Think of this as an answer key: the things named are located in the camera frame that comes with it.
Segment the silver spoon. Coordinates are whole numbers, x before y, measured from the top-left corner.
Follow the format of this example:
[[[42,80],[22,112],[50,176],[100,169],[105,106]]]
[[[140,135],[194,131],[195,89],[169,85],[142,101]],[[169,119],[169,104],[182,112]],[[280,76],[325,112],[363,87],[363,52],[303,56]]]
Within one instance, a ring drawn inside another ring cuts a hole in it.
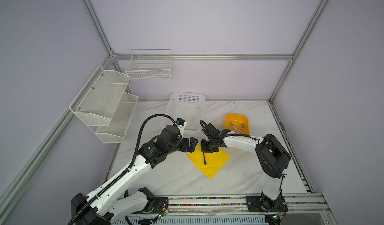
[[[205,153],[203,152],[203,164],[204,165],[207,165],[207,160],[206,160],[206,157],[205,157]]]

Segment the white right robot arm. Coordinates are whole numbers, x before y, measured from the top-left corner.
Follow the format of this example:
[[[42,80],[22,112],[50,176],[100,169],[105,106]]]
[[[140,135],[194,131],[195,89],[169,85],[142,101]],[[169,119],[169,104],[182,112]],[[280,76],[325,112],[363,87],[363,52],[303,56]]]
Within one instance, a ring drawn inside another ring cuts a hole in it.
[[[229,129],[220,131],[211,123],[207,124],[203,120],[200,121],[200,125],[206,136],[206,139],[201,141],[202,152],[214,153],[219,152],[220,147],[229,147],[257,156],[261,168],[266,174],[264,189],[258,205],[261,210],[270,212],[282,204],[282,183],[286,176],[284,171],[289,166],[291,155],[274,135],[254,137]]]

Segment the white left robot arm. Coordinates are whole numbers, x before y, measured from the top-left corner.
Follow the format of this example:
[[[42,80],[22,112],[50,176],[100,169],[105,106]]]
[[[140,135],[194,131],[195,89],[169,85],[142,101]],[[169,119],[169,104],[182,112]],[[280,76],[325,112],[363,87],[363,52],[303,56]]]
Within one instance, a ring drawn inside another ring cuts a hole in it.
[[[153,170],[176,151],[192,153],[198,145],[196,138],[183,136],[182,125],[168,125],[160,135],[143,145],[137,144],[132,160],[107,182],[89,192],[77,194],[71,201],[70,225],[111,225],[123,217],[141,212],[155,200],[148,188],[120,199],[135,181]]]

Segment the silver fork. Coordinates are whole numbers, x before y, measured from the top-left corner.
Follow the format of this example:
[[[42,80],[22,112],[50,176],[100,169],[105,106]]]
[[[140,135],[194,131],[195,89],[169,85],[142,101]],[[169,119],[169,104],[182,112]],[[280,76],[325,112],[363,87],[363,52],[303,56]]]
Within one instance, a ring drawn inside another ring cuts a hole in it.
[[[245,124],[242,123],[240,126],[240,134],[244,134]]]

